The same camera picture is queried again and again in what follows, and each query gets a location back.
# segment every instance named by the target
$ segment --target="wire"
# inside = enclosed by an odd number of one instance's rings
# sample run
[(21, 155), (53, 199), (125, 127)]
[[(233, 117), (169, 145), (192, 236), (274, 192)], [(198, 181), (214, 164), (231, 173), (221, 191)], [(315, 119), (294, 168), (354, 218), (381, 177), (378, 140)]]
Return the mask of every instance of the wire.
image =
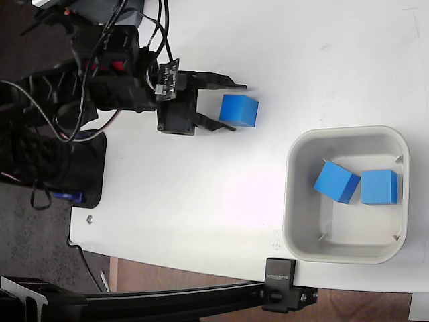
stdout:
[[(162, 13), (162, 2), (161, 0), (158, 0), (158, 16), (156, 17), (156, 21), (161, 21), (161, 13)], [(154, 40), (156, 32), (158, 31), (158, 26), (155, 25), (154, 32), (152, 33), (151, 38), (149, 39), (149, 42), (147, 43), (147, 47), (150, 47), (150, 44), (152, 43), (152, 40)]]
[(152, 84), (152, 81), (150, 80), (150, 76), (149, 76), (149, 69), (146, 70), (146, 84), (149, 85), (149, 87), (155, 92), (156, 89), (154, 87), (154, 85)]
[(104, 286), (105, 286), (105, 288), (106, 288), (106, 291), (107, 291), (108, 293), (110, 293), (109, 283), (107, 282), (107, 279), (106, 279), (106, 273), (105, 273), (105, 271), (104, 271), (104, 270), (101, 270), (101, 271), (100, 271), (100, 277), (101, 277), (101, 282), (103, 282), (103, 284), (104, 284)]
[(169, 18), (170, 12), (169, 12), (169, 9), (168, 9), (168, 1), (164, 0), (164, 11), (165, 11), (165, 21), (166, 21), (166, 26), (165, 27), (162, 27), (162, 25), (161, 25), (161, 23), (159, 21), (155, 20), (154, 18), (148, 17), (146, 14), (138, 11), (137, 9), (128, 8), (123, 13), (129, 12), (129, 11), (137, 12), (142, 17), (150, 20), (151, 22), (153, 22), (156, 25), (156, 28), (161, 31), (161, 34), (162, 34), (161, 43), (160, 43), (160, 45), (158, 46), (158, 49), (155, 52), (154, 61), (151, 64), (149, 64), (149, 65), (151, 66), (158, 59), (158, 56), (160, 55), (160, 53), (162, 51), (162, 48), (164, 48), (164, 47), (166, 47), (167, 54), (168, 54), (168, 59), (170, 60), (170, 62), (172, 62), (174, 59), (173, 59), (172, 51), (171, 51), (171, 48), (170, 48), (170, 44), (168, 43), (168, 40), (167, 40), (168, 28), (170, 27), (170, 18)]
[(104, 42), (104, 39), (109, 34), (109, 30), (115, 25), (115, 23), (117, 22), (117, 20), (121, 16), (125, 6), (128, 3), (128, 0), (122, 0), (122, 2), (120, 2), (120, 1), (121, 0), (119, 0), (117, 5), (113, 8), (113, 14), (112, 14), (111, 18), (109, 19), (109, 21), (107, 22), (107, 24), (105, 25), (104, 30), (103, 30), (97, 44), (95, 45), (93, 52), (90, 55), (90, 58), (88, 61), (88, 66), (86, 67), (85, 74), (83, 76), (83, 81), (82, 81), (82, 95), (80, 96), (80, 109), (79, 109), (78, 121), (77, 121), (76, 127), (74, 128), (74, 131), (72, 132), (72, 135), (70, 137), (68, 137), (67, 139), (65, 139), (65, 142), (73, 141), (76, 138), (76, 136), (78, 135), (78, 133), (82, 127), (83, 112), (84, 112), (84, 106), (85, 106), (85, 101), (86, 101), (86, 88), (88, 87), (89, 72), (93, 69), (93, 64), (94, 64), (95, 58), (97, 56), (97, 52), (100, 48), (100, 45)]
[(54, 124), (52, 124), (50, 119), (46, 116), (45, 112), (40, 107), (39, 103), (23, 87), (21, 87), (20, 85), (14, 83), (14, 82), (9, 82), (8, 80), (0, 80), (0, 83), (8, 84), (8, 85), (11, 85), (12, 87), (19, 89), (33, 103), (33, 105), (36, 106), (36, 108), (39, 110), (40, 114), (42, 114), (42, 117), (45, 119), (46, 123), (49, 125), (51, 130), (54, 132), (55, 136), (61, 142), (66, 143), (66, 140), (61, 136), (61, 134), (58, 133), (58, 131), (54, 127)]
[(83, 252), (82, 247), (78, 244), (72, 244), (71, 242), (72, 241), (70, 240), (70, 231), (69, 231), (68, 237), (67, 237), (67, 246), (70, 248), (76, 248), (79, 251), (80, 257), (82, 258), (82, 261), (83, 261), (83, 264), (85, 265), (86, 271), (88, 272), (89, 276), (91, 277), (91, 280), (93, 281), (97, 290), (99, 290), (99, 292), (102, 293), (103, 291), (101, 290), (100, 285), (98, 284), (97, 280), (95, 279), (93, 272), (91, 272), (91, 269), (88, 265), (88, 262), (86, 261), (85, 254)]
[(14, 180), (14, 181), (21, 182), (21, 181), (20, 181), (20, 179), (18, 179), (18, 178), (16, 178), (16, 177), (12, 176), (12, 175), (11, 175), (11, 174), (9, 174), (9, 173), (6, 173), (6, 172), (0, 172), (0, 174), (1, 174), (2, 176), (6, 176), (7, 178)]
[(93, 138), (98, 136), (100, 133), (103, 133), (113, 123), (113, 121), (116, 120), (116, 118), (119, 116), (119, 114), (121, 114), (121, 111), (120, 110), (116, 111), (115, 114), (112, 115), (110, 120), (108, 120), (106, 122), (106, 124), (104, 124), (98, 130), (96, 130), (96, 132), (94, 132), (93, 134), (91, 134), (90, 136), (88, 136), (86, 138), (76, 138), (76, 139), (74, 139), (74, 142), (86, 142), (86, 141), (92, 140)]
[(36, 190), (37, 190), (38, 182), (39, 182), (39, 180), (35, 180), (33, 182), (32, 195), (31, 195), (31, 197), (29, 199), (29, 203), (30, 203), (30, 205), (32, 206), (32, 208), (34, 210), (43, 211), (43, 210), (47, 210), (47, 209), (49, 209), (51, 207), (51, 205), (52, 205), (52, 196), (51, 196), (51, 193), (49, 192), (48, 188), (46, 188), (46, 185), (41, 182), (41, 185), (43, 186), (43, 190), (45, 192), (46, 198), (48, 199), (48, 204), (44, 205), (44, 206), (35, 206), (34, 205), (34, 199), (36, 197)]

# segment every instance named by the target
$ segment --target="circuit board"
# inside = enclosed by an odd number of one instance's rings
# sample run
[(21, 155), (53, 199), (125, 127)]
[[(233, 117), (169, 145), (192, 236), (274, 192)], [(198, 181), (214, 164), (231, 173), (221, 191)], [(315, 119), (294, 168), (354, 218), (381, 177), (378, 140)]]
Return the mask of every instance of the circuit board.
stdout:
[(179, 73), (179, 60), (160, 65), (158, 83), (156, 84), (156, 100), (168, 101), (177, 97), (177, 80)]

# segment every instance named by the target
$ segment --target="blue part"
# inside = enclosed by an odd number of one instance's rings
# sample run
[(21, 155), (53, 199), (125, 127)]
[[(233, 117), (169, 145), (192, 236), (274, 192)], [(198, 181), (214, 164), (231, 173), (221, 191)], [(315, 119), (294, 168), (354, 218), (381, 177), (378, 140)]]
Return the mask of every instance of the blue part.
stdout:
[(397, 174), (392, 170), (362, 172), (362, 203), (394, 205), (397, 203)]
[(54, 198), (72, 201), (74, 203), (83, 202), (83, 193), (54, 193)]
[(247, 95), (223, 95), (219, 120), (234, 126), (255, 127), (259, 102)]
[(356, 174), (327, 161), (314, 188), (339, 203), (349, 203), (360, 180)]

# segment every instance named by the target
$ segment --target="white bin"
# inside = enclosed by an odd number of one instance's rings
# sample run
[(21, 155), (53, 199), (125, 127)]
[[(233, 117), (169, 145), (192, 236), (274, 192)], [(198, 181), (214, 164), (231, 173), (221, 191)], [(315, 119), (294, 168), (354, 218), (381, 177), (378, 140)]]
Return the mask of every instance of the white bin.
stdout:
[[(361, 176), (365, 170), (398, 174), (397, 205), (364, 205), (361, 184), (348, 205), (314, 190), (324, 161)], [(387, 126), (318, 129), (301, 135), (288, 155), (284, 241), (298, 259), (310, 262), (378, 264), (405, 241), (410, 152)]]

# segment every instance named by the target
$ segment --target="black cable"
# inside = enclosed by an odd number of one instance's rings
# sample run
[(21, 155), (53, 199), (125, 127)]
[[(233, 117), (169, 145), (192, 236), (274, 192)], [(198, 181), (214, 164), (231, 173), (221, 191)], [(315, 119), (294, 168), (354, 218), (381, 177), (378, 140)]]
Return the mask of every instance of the black cable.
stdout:
[[(168, 0), (164, 0), (164, 37), (161, 40), (160, 45), (158, 46), (158, 49), (155, 52), (155, 60), (158, 58), (158, 56), (160, 55), (162, 48), (166, 45), (167, 43), (167, 37), (168, 37), (168, 30), (170, 28), (170, 10), (168, 9)], [(171, 55), (171, 52), (168, 54), (169, 58), (171, 57), (170, 61), (173, 61), (173, 57)]]
[(29, 203), (32, 206), (32, 208), (34, 210), (37, 210), (37, 211), (43, 211), (43, 210), (49, 209), (51, 207), (51, 204), (52, 204), (52, 197), (51, 197), (51, 194), (50, 194), (48, 188), (46, 188), (46, 186), (45, 186), (44, 183), (41, 183), (41, 184), (42, 184), (43, 190), (44, 190), (44, 192), (46, 194), (46, 198), (48, 198), (48, 204), (44, 205), (44, 206), (35, 206), (34, 205), (34, 198), (36, 196), (36, 190), (37, 190), (38, 180), (34, 181), (34, 183), (33, 183), (33, 189), (32, 189), (32, 195), (31, 195), (31, 197), (29, 199)]
[(36, 126), (33, 126), (33, 129), (34, 129), (34, 133), (36, 133), (36, 138), (38, 139), (38, 149), (48, 153), (48, 150), (46, 149), (45, 145), (42, 143), (39, 130), (37, 129)]
[(88, 271), (88, 274), (91, 277), (91, 280), (93, 280), (94, 285), (97, 288), (97, 290), (99, 290), (99, 292), (102, 293), (103, 290), (101, 289), (100, 285), (98, 284), (97, 280), (95, 279), (93, 272), (91, 272), (91, 269), (88, 265), (88, 262), (86, 261), (85, 254), (83, 252), (82, 247), (78, 244), (71, 244), (70, 232), (68, 233), (68, 237), (67, 237), (67, 246), (70, 248), (76, 248), (79, 251), (80, 257), (82, 258), (83, 264), (85, 265), (85, 268)]
[[(156, 17), (156, 21), (158, 21), (158, 23), (161, 22), (161, 13), (162, 13), (162, 2), (161, 0), (158, 0), (158, 16)], [(154, 32), (152, 33), (152, 36), (149, 39), (149, 42), (147, 43), (148, 48), (150, 47), (152, 40), (154, 40), (157, 31), (158, 31), (158, 26), (155, 24)]]
[(55, 136), (61, 141), (66, 143), (66, 140), (61, 136), (60, 133), (56, 130), (54, 124), (51, 122), (51, 120), (46, 116), (44, 110), (39, 105), (39, 103), (31, 96), (27, 90), (25, 90), (21, 85), (16, 84), (14, 82), (9, 82), (8, 80), (0, 80), (0, 83), (8, 84), (12, 87), (15, 87), (16, 89), (19, 89), (32, 103), (33, 105), (39, 110), (40, 114), (42, 114), (42, 117), (45, 119), (46, 123), (49, 125), (51, 130), (54, 132)]
[(109, 30), (115, 25), (115, 23), (117, 22), (117, 20), (119, 19), (119, 17), (121, 16), (125, 6), (127, 5), (128, 0), (119, 0), (118, 3), (120, 3), (120, 6), (116, 5), (114, 7), (114, 11), (113, 14), (111, 16), (111, 18), (109, 19), (109, 21), (107, 22), (97, 44), (95, 45), (93, 52), (90, 55), (89, 61), (88, 61), (88, 66), (86, 67), (85, 70), (85, 74), (83, 76), (83, 80), (82, 80), (82, 95), (80, 96), (80, 109), (79, 109), (79, 116), (78, 116), (78, 121), (76, 124), (76, 127), (74, 128), (74, 131), (72, 132), (72, 135), (67, 138), (66, 140), (64, 140), (64, 143), (68, 143), (73, 141), (76, 136), (78, 135), (82, 124), (83, 124), (83, 114), (84, 114), (84, 106), (85, 106), (85, 101), (86, 101), (86, 88), (88, 87), (88, 76), (90, 71), (93, 69), (93, 64), (95, 61), (95, 58), (97, 57), (99, 48), (101, 46), (101, 44), (104, 42), (105, 38), (107, 37), (107, 35), (109, 34)]
[[(74, 142), (86, 142), (86, 141), (90, 141), (93, 138), (95, 138), (96, 136), (100, 135), (101, 133), (103, 133), (113, 122), (114, 120), (116, 120), (116, 118), (119, 116), (119, 114), (121, 114), (121, 110), (117, 110), (112, 116), (111, 118), (99, 129), (96, 130), (92, 130), (92, 134), (90, 134), (89, 136), (86, 136), (85, 138), (76, 138), (74, 139)], [(67, 129), (64, 129), (60, 124), (58, 124), (58, 119), (55, 118), (55, 124), (61, 129), (61, 131), (67, 135)]]
[(151, 22), (153, 22), (155, 25), (156, 25), (156, 28), (157, 29), (159, 29), (160, 31), (161, 31), (161, 35), (162, 35), (162, 41), (161, 41), (161, 44), (158, 46), (158, 49), (157, 49), (157, 51), (156, 51), (156, 53), (155, 53), (155, 56), (154, 56), (154, 61), (151, 63), (151, 64), (149, 64), (150, 66), (158, 59), (158, 56), (160, 55), (160, 52), (162, 51), (162, 48), (165, 46), (166, 47), (166, 50), (167, 50), (167, 54), (168, 54), (168, 59), (170, 60), (170, 62), (172, 62), (174, 59), (173, 59), (173, 55), (172, 55), (172, 52), (171, 52), (171, 49), (170, 49), (170, 44), (168, 43), (168, 40), (167, 40), (167, 31), (166, 31), (166, 29), (161, 25), (161, 23), (160, 22), (158, 22), (157, 20), (155, 20), (154, 18), (151, 18), (151, 17), (149, 17), (149, 16), (147, 16), (146, 14), (144, 14), (144, 13), (142, 13), (142, 12), (140, 12), (140, 11), (138, 11), (138, 10), (136, 10), (136, 9), (134, 9), (134, 8), (129, 8), (129, 9), (126, 9), (125, 11), (124, 11), (124, 13), (127, 13), (127, 12), (129, 12), (129, 11), (134, 11), (134, 12), (137, 12), (138, 14), (140, 14), (142, 17), (144, 17), (144, 18), (146, 18), (147, 20), (150, 20)]

